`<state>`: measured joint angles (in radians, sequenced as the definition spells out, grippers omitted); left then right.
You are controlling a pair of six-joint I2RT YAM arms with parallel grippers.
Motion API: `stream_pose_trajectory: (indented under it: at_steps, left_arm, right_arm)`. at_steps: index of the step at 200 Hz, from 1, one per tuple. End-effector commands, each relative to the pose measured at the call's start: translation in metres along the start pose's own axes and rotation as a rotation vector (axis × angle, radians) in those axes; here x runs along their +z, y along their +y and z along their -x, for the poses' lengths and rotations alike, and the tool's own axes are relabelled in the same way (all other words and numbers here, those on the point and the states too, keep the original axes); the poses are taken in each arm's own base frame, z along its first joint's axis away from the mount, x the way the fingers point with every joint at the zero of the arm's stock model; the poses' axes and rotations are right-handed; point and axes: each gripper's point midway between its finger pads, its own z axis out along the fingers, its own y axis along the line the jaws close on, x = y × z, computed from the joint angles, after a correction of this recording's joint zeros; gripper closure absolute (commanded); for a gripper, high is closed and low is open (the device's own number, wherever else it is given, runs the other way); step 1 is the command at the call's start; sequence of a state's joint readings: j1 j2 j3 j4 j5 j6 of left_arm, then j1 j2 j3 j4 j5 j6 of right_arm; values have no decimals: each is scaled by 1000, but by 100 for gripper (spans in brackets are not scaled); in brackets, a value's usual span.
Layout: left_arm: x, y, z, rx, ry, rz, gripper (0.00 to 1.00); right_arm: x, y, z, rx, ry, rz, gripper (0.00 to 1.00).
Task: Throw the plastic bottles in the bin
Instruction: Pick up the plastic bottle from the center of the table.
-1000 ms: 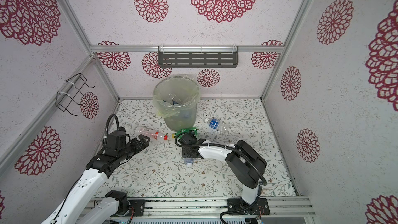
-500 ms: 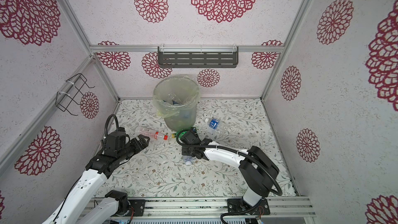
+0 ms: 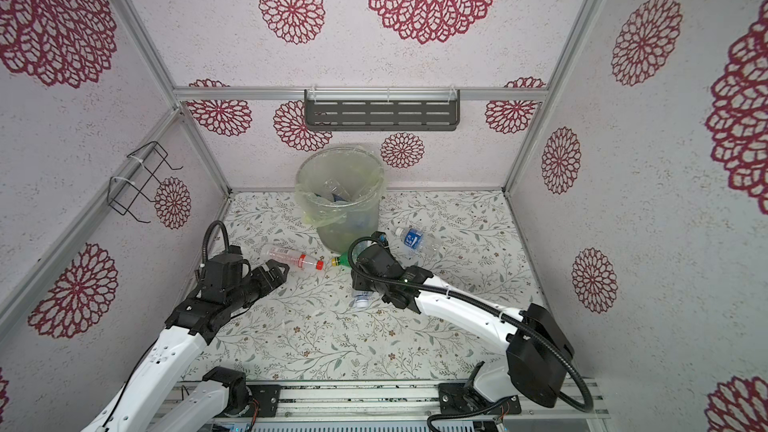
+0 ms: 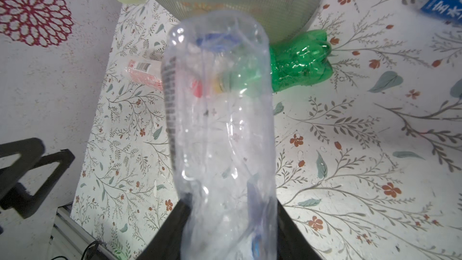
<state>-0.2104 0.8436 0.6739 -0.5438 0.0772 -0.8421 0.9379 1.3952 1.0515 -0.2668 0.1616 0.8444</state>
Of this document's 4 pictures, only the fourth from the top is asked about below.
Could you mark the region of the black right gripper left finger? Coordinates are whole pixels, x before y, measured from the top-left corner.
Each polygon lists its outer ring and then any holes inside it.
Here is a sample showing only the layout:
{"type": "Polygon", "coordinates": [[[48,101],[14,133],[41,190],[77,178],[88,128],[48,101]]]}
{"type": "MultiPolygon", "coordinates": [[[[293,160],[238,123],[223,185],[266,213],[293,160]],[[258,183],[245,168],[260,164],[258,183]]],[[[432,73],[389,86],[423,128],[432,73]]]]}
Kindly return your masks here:
{"type": "Polygon", "coordinates": [[[180,255],[180,247],[182,233],[190,214],[191,208],[185,201],[180,200],[137,259],[185,260],[185,257],[180,255]]]}

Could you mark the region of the clear crushed water bottle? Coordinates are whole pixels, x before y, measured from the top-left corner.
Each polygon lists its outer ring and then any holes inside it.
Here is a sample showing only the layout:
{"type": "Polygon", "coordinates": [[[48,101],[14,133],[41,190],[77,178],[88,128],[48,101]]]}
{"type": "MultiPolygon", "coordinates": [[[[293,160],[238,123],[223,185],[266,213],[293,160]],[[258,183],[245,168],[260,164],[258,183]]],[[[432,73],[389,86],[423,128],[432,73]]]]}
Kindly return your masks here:
{"type": "Polygon", "coordinates": [[[184,260],[277,257],[276,152],[268,37],[220,10],[167,37],[162,85],[184,260]]]}

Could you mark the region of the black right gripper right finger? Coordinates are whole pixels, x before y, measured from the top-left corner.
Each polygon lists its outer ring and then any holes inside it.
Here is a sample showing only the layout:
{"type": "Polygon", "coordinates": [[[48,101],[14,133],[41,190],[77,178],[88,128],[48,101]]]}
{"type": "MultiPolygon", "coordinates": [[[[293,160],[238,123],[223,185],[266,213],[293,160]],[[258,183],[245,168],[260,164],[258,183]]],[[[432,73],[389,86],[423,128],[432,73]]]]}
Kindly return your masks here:
{"type": "Polygon", "coordinates": [[[321,260],[279,201],[277,224],[277,260],[321,260]]]}

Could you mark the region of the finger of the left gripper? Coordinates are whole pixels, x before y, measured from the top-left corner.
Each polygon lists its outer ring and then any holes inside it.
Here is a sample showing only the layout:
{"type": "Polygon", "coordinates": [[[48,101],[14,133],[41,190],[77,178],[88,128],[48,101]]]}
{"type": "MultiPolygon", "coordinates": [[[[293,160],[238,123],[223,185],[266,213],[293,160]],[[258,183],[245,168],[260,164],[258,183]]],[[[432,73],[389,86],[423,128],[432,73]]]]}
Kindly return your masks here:
{"type": "Polygon", "coordinates": [[[42,156],[1,199],[1,211],[11,209],[23,219],[30,218],[44,204],[74,160],[74,154],[68,149],[42,156]]]}
{"type": "Polygon", "coordinates": [[[19,155],[19,158],[10,166],[1,169],[1,199],[17,184],[38,162],[45,146],[39,138],[28,138],[1,145],[1,158],[19,155]]]}

